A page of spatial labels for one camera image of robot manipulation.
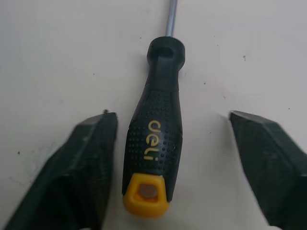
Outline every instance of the handle hole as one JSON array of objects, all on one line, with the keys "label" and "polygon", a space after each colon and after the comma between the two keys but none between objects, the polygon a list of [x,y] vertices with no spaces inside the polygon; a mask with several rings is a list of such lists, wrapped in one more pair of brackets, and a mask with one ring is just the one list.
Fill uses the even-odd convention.
[{"label": "handle hole", "polygon": [[140,184],[137,195],[137,200],[145,202],[157,202],[158,191],[157,188],[152,184]]}]

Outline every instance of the screwdriver shaft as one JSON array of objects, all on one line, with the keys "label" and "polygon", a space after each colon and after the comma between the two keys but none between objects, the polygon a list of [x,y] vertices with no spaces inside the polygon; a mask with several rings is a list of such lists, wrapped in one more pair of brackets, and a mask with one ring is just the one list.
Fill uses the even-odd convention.
[{"label": "screwdriver shaft", "polygon": [[167,28],[166,28],[166,36],[167,37],[173,37],[174,36],[176,8],[177,8],[177,0],[171,0],[170,6],[169,6]]}]

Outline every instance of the screwdriver handle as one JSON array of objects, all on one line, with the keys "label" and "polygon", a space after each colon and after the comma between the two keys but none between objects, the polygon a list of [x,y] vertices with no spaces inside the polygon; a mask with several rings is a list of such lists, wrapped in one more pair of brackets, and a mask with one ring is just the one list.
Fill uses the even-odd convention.
[{"label": "screwdriver handle", "polygon": [[[128,211],[144,217],[162,215],[172,200],[182,147],[178,72],[185,62],[184,45],[159,37],[149,46],[150,71],[131,120],[125,149],[123,186]],[[141,184],[157,195],[146,199]]]}]

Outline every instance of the textured dotted grip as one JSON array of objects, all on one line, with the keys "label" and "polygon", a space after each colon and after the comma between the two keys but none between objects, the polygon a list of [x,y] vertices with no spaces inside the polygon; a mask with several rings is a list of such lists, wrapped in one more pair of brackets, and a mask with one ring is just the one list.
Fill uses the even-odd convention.
[{"label": "textured dotted grip", "polygon": [[150,73],[127,134],[122,193],[133,173],[161,175],[170,202],[182,146],[178,71],[184,46],[174,38],[157,38],[147,57]]}]

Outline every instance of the white table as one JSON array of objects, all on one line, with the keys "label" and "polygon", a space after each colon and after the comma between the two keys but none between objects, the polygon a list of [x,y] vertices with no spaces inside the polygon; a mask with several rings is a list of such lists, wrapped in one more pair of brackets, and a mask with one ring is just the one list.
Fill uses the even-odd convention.
[{"label": "white table", "polygon": [[175,37],[183,147],[171,207],[139,219],[122,204],[126,133],[164,35],[167,0],[0,2],[0,228],[74,125],[118,114],[106,230],[269,230],[243,175],[230,110],[282,124],[307,150],[307,3],[179,0]]}]

